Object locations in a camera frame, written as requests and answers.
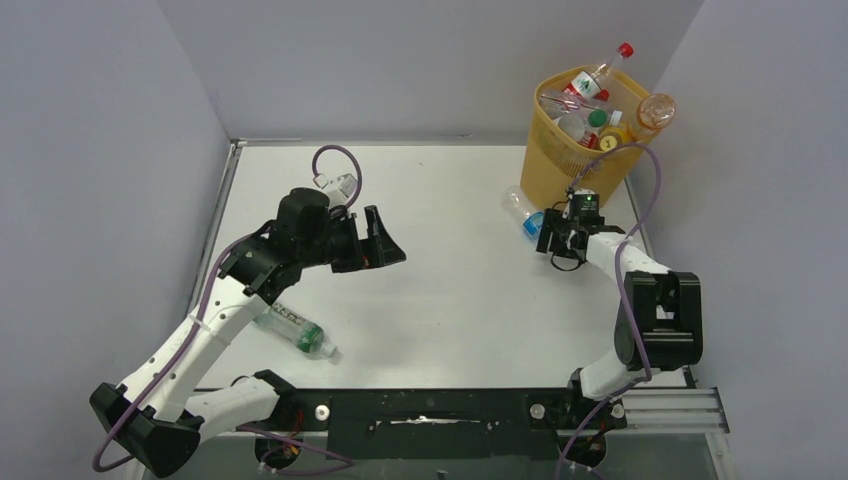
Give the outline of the green label bottle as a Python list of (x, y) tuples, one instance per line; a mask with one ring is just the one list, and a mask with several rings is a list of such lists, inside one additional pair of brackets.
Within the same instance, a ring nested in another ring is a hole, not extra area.
[(333, 358), (338, 349), (326, 331), (315, 322), (288, 308), (274, 303), (253, 319), (258, 327), (289, 341), (297, 350), (308, 355)]

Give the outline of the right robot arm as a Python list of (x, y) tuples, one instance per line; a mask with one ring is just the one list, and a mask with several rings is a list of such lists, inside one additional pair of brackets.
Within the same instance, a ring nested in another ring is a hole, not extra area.
[(571, 189), (564, 208), (545, 210), (536, 249), (596, 267), (615, 282), (620, 297), (610, 351), (578, 370), (579, 389), (562, 400), (572, 425), (597, 419), (602, 399), (701, 360), (699, 278), (657, 262), (623, 229), (607, 224), (595, 192)]

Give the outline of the white cap blue label bottle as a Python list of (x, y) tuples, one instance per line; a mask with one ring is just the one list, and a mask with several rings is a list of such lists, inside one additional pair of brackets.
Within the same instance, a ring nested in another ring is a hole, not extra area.
[(607, 120), (605, 125), (609, 127), (618, 127), (623, 116), (623, 112), (620, 110), (610, 109), (606, 110)]

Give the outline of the red label bottle sideways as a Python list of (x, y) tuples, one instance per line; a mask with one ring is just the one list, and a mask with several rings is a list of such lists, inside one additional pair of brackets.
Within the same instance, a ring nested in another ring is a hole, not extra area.
[(634, 48), (630, 43), (620, 44), (610, 58), (582, 69), (562, 91), (586, 99), (595, 98), (622, 70), (625, 61), (633, 54)]

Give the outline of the yellow juice bottle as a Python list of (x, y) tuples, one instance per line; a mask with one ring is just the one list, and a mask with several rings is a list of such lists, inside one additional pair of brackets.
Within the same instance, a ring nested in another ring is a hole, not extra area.
[(602, 152), (609, 152), (625, 144), (628, 140), (629, 136), (626, 133), (610, 129), (599, 135), (597, 147)]

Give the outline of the small blue label bottle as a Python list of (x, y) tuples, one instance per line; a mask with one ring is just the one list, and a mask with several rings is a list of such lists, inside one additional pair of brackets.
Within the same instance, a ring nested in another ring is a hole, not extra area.
[(544, 213), (537, 209), (518, 186), (508, 187), (501, 195), (502, 209), (521, 228), (530, 240), (537, 240), (541, 233)]

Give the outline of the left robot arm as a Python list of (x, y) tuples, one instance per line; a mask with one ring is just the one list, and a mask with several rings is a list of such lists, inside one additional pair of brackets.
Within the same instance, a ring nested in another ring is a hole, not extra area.
[(274, 218), (226, 247), (197, 306), (171, 336), (135, 372), (91, 394), (106, 440), (166, 478), (203, 442), (284, 412), (293, 388), (269, 370), (211, 393), (195, 389), (240, 332), (304, 270), (327, 265), (349, 273), (406, 260), (378, 209), (368, 206), (364, 213), (367, 235), (359, 238), (355, 214), (340, 213), (318, 190), (295, 188)]

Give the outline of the orange cap bottle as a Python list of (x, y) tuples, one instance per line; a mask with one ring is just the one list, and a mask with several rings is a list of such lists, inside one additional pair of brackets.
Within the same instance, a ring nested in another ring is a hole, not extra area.
[(634, 142), (649, 142), (675, 119), (677, 105), (667, 94), (656, 93), (641, 100), (626, 122), (626, 131)]

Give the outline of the clear blue pink label bottle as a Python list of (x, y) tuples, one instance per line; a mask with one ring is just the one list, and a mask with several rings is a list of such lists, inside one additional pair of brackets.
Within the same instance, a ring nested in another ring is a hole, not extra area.
[(602, 111), (610, 115), (611, 107), (606, 103), (595, 99), (586, 99), (582, 96), (558, 90), (543, 90), (538, 96), (538, 104), (542, 111), (552, 120), (562, 116), (575, 114), (585, 120), (595, 111)]

